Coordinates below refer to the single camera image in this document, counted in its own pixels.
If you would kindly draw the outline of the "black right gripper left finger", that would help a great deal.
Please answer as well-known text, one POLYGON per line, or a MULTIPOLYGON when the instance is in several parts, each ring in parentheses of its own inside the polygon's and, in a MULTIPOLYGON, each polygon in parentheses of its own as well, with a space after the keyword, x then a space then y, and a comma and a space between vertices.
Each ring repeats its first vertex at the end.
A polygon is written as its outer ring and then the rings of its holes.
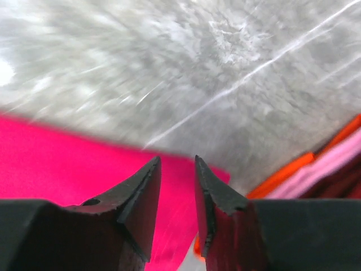
POLYGON ((161 159, 79 206, 1 201, 2 270, 143 270, 151 259, 161 159))

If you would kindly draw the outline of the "hot pink t-shirt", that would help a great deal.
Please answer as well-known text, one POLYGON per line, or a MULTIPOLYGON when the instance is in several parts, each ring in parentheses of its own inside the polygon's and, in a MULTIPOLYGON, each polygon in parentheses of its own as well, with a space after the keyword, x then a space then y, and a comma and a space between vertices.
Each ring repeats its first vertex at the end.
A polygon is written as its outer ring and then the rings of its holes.
POLYGON ((63 130, 1 117, 1 198, 83 203, 127 179, 155 156, 161 190, 147 270, 177 270, 197 233, 195 162, 79 137, 63 130))

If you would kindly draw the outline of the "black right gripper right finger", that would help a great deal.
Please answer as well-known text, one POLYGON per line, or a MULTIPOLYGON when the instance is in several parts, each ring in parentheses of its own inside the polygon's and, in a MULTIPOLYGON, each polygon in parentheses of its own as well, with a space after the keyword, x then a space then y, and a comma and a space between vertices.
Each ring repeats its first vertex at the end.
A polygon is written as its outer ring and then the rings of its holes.
POLYGON ((207 270, 359 270, 360 201, 249 200, 195 159, 207 270))

